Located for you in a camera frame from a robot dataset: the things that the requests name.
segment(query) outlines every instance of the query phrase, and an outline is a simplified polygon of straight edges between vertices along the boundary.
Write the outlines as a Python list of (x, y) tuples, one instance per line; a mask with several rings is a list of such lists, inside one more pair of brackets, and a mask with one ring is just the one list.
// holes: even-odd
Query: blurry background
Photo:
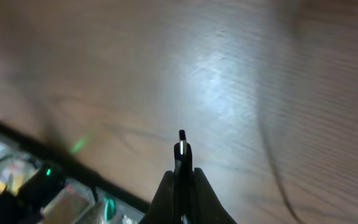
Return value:
[(358, 0), (0, 0), (0, 119), (151, 200), (185, 129), (238, 223), (358, 223)]

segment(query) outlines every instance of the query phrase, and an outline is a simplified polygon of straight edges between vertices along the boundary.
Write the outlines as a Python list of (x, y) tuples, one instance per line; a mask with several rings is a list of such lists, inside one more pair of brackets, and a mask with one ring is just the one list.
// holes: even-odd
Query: wooden table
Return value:
[(294, 223), (271, 150), (305, 223), (358, 223), (358, 1), (0, 0), (1, 118), (146, 200), (185, 129), (238, 223)]

